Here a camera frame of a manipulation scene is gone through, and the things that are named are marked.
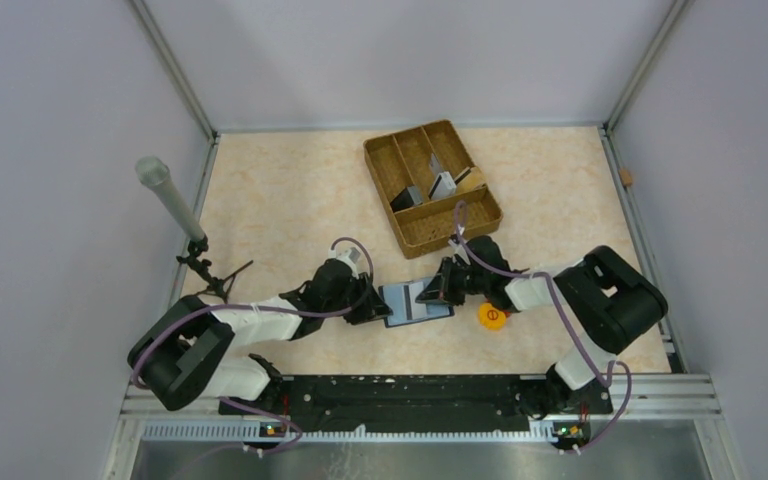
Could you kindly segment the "navy blue card holder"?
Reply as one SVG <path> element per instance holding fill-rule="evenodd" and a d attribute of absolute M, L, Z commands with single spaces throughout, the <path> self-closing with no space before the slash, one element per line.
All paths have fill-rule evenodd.
<path fill-rule="evenodd" d="M 391 310 L 384 320 L 386 328 L 415 325 L 427 321 L 453 317 L 454 308 L 436 303 L 420 303 L 419 294 L 430 284 L 425 277 L 411 282 L 391 283 L 381 286 L 378 293 Z"/>

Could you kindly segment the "dark grey credit card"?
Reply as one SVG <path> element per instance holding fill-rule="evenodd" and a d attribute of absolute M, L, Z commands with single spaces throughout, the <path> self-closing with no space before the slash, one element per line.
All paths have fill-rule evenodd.
<path fill-rule="evenodd" d="M 410 185 L 400 191 L 389 203 L 391 210 L 396 213 L 407 210 L 423 203 L 421 192 L 416 185 Z"/>

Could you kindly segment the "woven brown divided tray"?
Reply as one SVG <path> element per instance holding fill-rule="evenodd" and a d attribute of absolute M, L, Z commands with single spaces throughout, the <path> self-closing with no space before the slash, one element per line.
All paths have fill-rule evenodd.
<path fill-rule="evenodd" d="M 466 204 L 465 236 L 489 234 L 501 224 L 504 215 L 486 176 L 450 120 L 368 139 L 363 151 L 405 258 L 447 245 L 460 201 Z"/>

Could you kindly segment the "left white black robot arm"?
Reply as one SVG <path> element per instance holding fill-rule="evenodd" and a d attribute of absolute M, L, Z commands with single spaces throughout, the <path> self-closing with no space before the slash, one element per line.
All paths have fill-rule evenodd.
<path fill-rule="evenodd" d="M 230 350 L 300 340 L 332 317 L 359 325 L 391 312 L 369 273 L 333 258 L 297 289 L 253 305 L 209 305 L 196 295 L 179 299 L 136 342 L 127 363 L 133 383 L 169 411 L 200 397 L 225 396 L 263 414 L 279 404 L 279 373 L 256 354 L 235 358 Z"/>

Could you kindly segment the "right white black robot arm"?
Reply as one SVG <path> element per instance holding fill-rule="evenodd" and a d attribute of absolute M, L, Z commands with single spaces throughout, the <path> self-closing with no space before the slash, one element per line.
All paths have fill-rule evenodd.
<path fill-rule="evenodd" d="M 608 246 L 595 247 L 557 273 L 515 271 L 488 235 L 457 242 L 416 300 L 454 307 L 469 295 L 483 296 L 504 313 L 552 306 L 568 331 L 574 322 L 582 327 L 537 389 L 544 411 L 574 411 L 588 388 L 607 383 L 618 355 L 668 312 L 661 291 Z"/>

